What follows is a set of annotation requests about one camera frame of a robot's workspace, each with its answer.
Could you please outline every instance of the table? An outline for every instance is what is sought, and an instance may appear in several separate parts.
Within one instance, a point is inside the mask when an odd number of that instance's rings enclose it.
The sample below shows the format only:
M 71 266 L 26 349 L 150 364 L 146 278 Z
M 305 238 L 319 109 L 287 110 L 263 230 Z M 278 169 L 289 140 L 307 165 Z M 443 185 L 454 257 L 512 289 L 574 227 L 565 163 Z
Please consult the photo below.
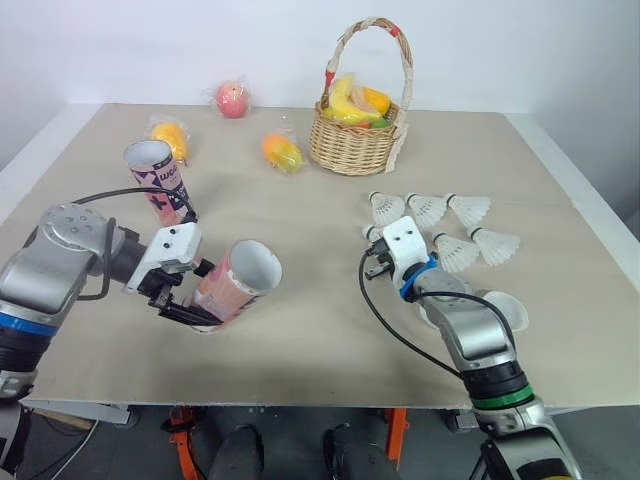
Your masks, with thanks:
M 528 116 L 412 111 L 396 170 L 353 178 L 313 163 L 285 176 L 262 159 L 261 138 L 281 126 L 283 115 L 306 140 L 310 110 L 258 108 L 226 120 L 204 106 L 77 106 L 2 172 L 0 188 L 8 193 L 0 264 L 51 204 L 134 186 L 122 152 L 157 114 L 190 128 L 193 158 L 182 175 L 200 214 L 204 255 L 216 261 L 236 240 L 258 239 L 281 258 L 282 284 L 211 336 L 156 316 L 143 297 L 114 285 L 107 298 L 75 305 L 40 363 L 30 398 L 469 407 L 461 383 L 388 336 L 360 297 L 360 230 L 371 221 L 367 193 L 379 190 L 489 195 L 484 225 L 520 235 L 522 247 L 503 266 L 479 262 L 462 276 L 527 306 L 530 326 L 516 342 L 535 391 L 553 407 L 640 402 L 640 296 L 637 269 L 629 265 L 638 259 L 637 241 Z M 52 161 L 56 149 L 63 151 Z M 142 241 L 159 226 L 143 196 L 101 200 L 95 208 L 140 232 Z M 462 238 L 451 215 L 440 226 Z M 449 360 L 439 334 L 390 281 L 376 279 L 369 289 L 401 333 Z

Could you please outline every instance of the packaged fruit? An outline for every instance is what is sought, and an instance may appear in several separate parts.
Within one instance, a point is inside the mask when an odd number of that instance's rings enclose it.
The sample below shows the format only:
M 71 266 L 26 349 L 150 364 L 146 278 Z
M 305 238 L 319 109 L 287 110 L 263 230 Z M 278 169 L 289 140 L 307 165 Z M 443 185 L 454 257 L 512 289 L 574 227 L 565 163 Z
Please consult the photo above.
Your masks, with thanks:
M 355 77 L 353 75 L 344 75 L 333 84 L 329 92 L 329 108 L 333 112 L 334 120 L 343 125 L 358 125 L 380 118 L 380 112 L 367 105 L 364 95 L 360 98 L 357 91 L 356 101 L 360 105 L 354 102 L 352 97 L 354 82 Z
M 376 118 L 371 121 L 371 128 L 387 128 L 389 125 L 389 120 L 384 117 Z
M 146 137 L 168 143 L 173 159 L 178 163 L 187 164 L 189 133 L 186 125 L 177 118 L 165 115 L 152 116 L 149 119 Z
M 391 99 L 388 95 L 379 92 L 378 90 L 374 90 L 369 87 L 361 87 L 362 93 L 364 95 L 365 101 L 373 106 L 380 115 L 385 115 L 389 111 L 389 107 L 391 106 Z
M 270 133 L 262 139 L 262 153 L 267 161 L 283 173 L 294 173 L 305 164 L 297 145 L 282 133 Z
M 249 91 L 243 82 L 224 82 L 216 90 L 215 103 L 225 117 L 244 117 L 249 111 Z

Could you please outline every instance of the blue ring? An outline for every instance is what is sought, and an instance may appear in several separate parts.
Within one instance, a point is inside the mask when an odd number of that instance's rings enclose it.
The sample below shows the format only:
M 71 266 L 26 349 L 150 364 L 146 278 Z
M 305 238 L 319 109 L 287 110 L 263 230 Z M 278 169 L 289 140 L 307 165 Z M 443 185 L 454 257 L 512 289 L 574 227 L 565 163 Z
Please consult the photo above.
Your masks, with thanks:
M 33 333 L 44 337 L 53 337 L 58 331 L 57 327 L 30 322 L 29 320 L 23 320 L 22 318 L 14 317 L 2 312 L 0 312 L 0 326 L 15 328 L 21 332 Z
M 411 275 L 407 279 L 407 281 L 404 283 L 402 288 L 400 288 L 400 297 L 404 300 L 404 298 L 407 295 L 407 292 L 409 291 L 409 289 L 411 287 L 413 287 L 413 282 L 416 281 L 416 278 L 418 278 L 420 275 L 422 275 L 427 270 L 430 270 L 430 269 L 435 268 L 437 266 L 438 266 L 438 263 L 436 262 L 436 259 L 434 257 L 432 257 L 431 255 L 429 255 L 429 261 L 427 261 L 427 264 L 424 267 L 420 268 L 413 275 Z

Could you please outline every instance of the red apple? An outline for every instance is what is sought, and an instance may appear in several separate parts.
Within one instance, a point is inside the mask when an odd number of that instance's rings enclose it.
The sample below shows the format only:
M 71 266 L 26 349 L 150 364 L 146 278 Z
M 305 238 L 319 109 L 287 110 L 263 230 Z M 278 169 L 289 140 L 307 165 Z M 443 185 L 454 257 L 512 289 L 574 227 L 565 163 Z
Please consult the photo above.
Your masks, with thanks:
M 249 109 L 249 92 L 241 83 L 223 83 L 216 92 L 216 104 L 225 117 L 244 117 Z

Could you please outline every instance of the pink cup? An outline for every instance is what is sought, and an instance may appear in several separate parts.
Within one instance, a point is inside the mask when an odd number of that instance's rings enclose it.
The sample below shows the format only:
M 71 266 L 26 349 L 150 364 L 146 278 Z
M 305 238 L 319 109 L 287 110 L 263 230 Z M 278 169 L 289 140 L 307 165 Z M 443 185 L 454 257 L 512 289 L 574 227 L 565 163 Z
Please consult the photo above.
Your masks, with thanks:
M 124 151 L 124 159 L 141 187 L 173 190 L 189 201 L 178 165 L 171 156 L 171 147 L 166 142 L 143 140 L 133 143 Z M 165 227 L 179 224 L 187 214 L 187 206 L 176 197 L 165 193 L 145 195 Z
M 224 323 L 198 330 L 211 332 L 226 325 L 276 288 L 281 280 L 282 265 L 269 247 L 256 240 L 240 240 L 202 279 L 193 294 L 196 305 Z

